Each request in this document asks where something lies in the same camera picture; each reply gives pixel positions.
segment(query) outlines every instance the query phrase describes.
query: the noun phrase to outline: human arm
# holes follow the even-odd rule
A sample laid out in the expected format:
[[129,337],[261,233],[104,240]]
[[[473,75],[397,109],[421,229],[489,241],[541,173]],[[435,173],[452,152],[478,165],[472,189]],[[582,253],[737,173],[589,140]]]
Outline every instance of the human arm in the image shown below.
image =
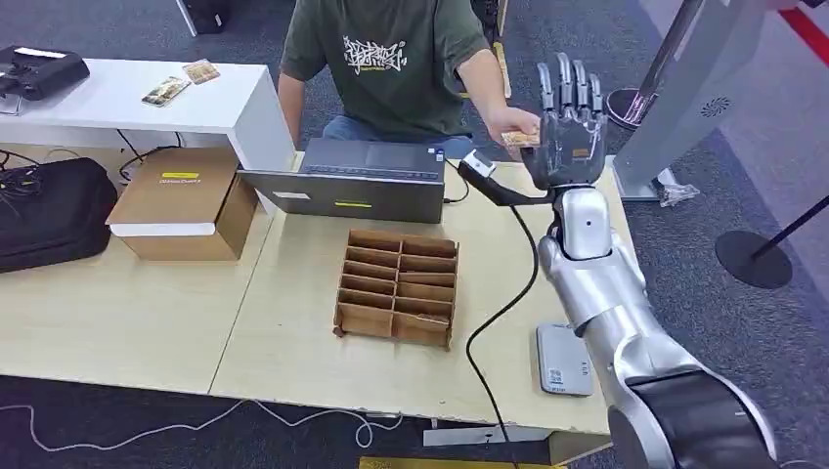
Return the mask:
[[302,108],[305,106],[305,82],[280,73],[278,85],[280,106],[283,109],[287,129],[295,146],[299,145]]
[[290,137],[299,144],[305,82],[326,66],[326,56],[317,37],[317,0],[297,0],[285,37],[278,94]]
[[469,1],[437,1],[435,48],[449,71],[460,75],[492,139],[502,143],[501,133],[515,130],[538,133],[536,115],[507,105],[501,66]]
[[529,135],[539,132],[538,116],[506,104],[501,66],[490,50],[480,50],[460,64],[458,75],[493,140],[503,144],[501,134],[516,130]]

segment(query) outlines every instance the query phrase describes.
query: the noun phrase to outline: man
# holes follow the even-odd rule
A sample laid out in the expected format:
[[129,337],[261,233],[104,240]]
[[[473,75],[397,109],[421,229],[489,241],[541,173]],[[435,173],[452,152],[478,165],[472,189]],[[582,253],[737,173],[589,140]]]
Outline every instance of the man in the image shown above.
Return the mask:
[[470,0],[297,0],[279,78],[295,143],[305,81],[326,64],[345,113],[325,138],[439,144],[463,157],[472,142],[455,72],[495,141],[539,129],[536,115],[506,105],[501,67]]

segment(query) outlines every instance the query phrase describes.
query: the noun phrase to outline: green t-shirt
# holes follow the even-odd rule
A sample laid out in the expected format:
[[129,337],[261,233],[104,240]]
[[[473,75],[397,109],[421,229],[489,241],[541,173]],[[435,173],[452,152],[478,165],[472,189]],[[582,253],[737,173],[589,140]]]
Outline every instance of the green t-shirt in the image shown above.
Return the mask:
[[455,70],[488,48],[470,0],[297,0],[281,69],[327,64],[345,114],[382,132],[458,135]]

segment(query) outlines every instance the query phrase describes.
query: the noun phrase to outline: cardboard divider tray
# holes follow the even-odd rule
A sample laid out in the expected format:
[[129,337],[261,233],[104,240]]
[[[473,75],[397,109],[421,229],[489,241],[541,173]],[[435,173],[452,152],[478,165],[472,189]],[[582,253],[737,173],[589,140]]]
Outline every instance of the cardboard divider tray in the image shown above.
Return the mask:
[[448,239],[352,230],[337,291],[334,333],[449,350],[459,248]]

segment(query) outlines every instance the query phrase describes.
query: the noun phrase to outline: black bag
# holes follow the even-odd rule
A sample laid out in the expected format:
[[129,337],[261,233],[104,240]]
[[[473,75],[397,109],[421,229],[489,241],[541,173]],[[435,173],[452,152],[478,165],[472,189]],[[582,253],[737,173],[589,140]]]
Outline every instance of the black bag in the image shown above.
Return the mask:
[[0,200],[0,273],[92,257],[109,244],[117,191],[104,168],[78,158],[35,171],[38,193]]

